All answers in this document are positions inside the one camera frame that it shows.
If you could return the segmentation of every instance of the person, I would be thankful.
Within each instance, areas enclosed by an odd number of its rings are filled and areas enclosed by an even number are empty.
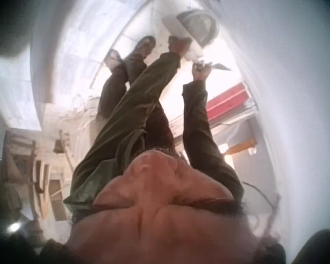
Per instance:
[[[169,52],[149,67],[151,36],[107,64],[97,118],[102,129],[76,167],[64,200],[73,227],[64,245],[87,263],[250,263],[259,244],[242,209],[244,189],[213,141],[205,81],[194,66],[183,86],[183,142],[176,155],[159,103],[190,39],[169,38]],[[126,92],[126,82],[130,89]]]

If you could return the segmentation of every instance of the foot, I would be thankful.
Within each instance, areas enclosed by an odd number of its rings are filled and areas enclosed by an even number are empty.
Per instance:
[[[189,47],[191,46],[192,39],[187,38],[177,38],[174,36],[169,37],[169,51],[174,52],[180,55],[182,58],[187,51],[189,50]]]
[[[153,36],[146,36],[142,38],[136,45],[131,54],[139,54],[142,59],[148,57],[155,48],[156,40]]]
[[[110,49],[104,59],[104,62],[106,64],[106,67],[108,67],[112,71],[122,63],[122,59],[118,51]]]

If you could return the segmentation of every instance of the fist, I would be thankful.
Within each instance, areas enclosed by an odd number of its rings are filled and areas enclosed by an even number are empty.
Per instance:
[[[180,57],[183,57],[189,50],[189,47],[192,43],[192,39],[189,37],[177,38],[174,36],[170,36],[168,43],[170,52],[177,53],[180,55]]]
[[[205,81],[212,69],[212,63],[203,64],[203,63],[193,63],[192,66],[192,75],[193,81]]]

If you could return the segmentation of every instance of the white wall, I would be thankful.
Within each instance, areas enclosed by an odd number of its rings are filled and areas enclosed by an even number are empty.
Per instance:
[[[330,2],[202,0],[227,29],[283,183],[291,261],[330,229]]]

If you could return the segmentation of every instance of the hand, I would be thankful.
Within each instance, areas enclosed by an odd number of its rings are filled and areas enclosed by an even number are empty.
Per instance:
[[[199,70],[197,67],[197,63],[193,63],[192,66],[192,75],[193,81],[205,81],[211,73],[212,63],[204,64]]]
[[[174,36],[169,37],[169,51],[174,52],[180,55],[182,58],[188,51],[189,47],[191,46],[192,39],[187,38],[177,38]]]

